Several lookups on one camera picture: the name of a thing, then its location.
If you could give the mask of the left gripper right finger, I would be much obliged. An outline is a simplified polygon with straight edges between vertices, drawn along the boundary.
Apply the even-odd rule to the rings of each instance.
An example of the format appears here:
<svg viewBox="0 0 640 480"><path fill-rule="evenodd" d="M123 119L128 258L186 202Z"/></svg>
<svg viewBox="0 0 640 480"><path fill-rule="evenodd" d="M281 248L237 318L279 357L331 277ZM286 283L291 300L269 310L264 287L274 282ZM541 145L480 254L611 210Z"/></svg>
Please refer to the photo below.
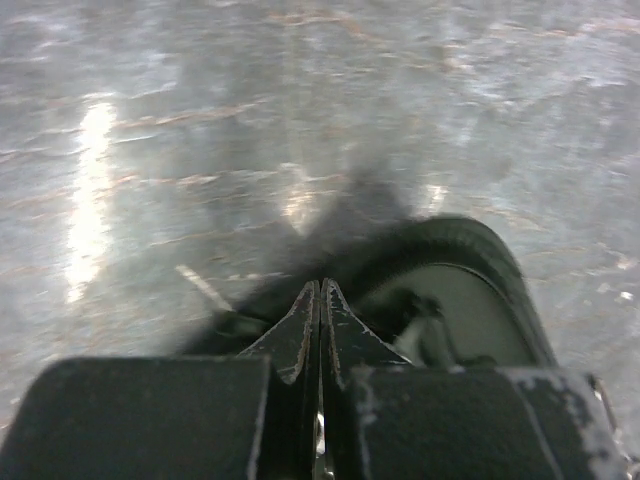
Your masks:
<svg viewBox="0 0 640 480"><path fill-rule="evenodd" d="M322 285L327 455L338 479L626 479L596 379L557 368L417 367Z"/></svg>

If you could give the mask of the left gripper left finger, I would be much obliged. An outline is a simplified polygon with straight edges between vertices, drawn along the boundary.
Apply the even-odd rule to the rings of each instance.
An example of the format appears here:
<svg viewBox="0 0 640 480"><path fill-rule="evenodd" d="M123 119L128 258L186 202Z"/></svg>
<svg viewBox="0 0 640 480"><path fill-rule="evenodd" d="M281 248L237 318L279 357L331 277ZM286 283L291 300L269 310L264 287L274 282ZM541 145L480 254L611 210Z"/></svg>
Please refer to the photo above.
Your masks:
<svg viewBox="0 0 640 480"><path fill-rule="evenodd" d="M320 287L230 357L71 358L28 389L5 479L309 479Z"/></svg>

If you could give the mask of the black zippered tool case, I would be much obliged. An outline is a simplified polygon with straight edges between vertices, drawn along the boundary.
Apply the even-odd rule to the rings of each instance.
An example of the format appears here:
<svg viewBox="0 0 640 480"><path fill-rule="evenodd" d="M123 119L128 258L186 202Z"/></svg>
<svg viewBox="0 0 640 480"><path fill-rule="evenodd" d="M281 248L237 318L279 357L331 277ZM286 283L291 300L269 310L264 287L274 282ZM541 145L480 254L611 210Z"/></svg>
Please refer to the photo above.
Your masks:
<svg viewBox="0 0 640 480"><path fill-rule="evenodd" d="M404 309L416 295L440 305L460 365L558 364L511 251L485 224L453 215L392 224L265 283L215 315L184 353L240 352L285 316L306 283L326 279L385 343L405 328Z"/></svg>

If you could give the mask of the silver hair scissors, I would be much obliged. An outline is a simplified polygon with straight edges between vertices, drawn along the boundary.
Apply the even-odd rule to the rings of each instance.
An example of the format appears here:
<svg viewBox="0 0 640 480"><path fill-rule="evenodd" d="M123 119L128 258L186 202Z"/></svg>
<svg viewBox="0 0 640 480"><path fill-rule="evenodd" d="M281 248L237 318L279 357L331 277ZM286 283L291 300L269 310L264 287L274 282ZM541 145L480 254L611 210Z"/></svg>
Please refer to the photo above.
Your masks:
<svg viewBox="0 0 640 480"><path fill-rule="evenodd" d="M454 363L440 305L412 295L404 309L405 328L394 340L395 350L414 365L446 367Z"/></svg>

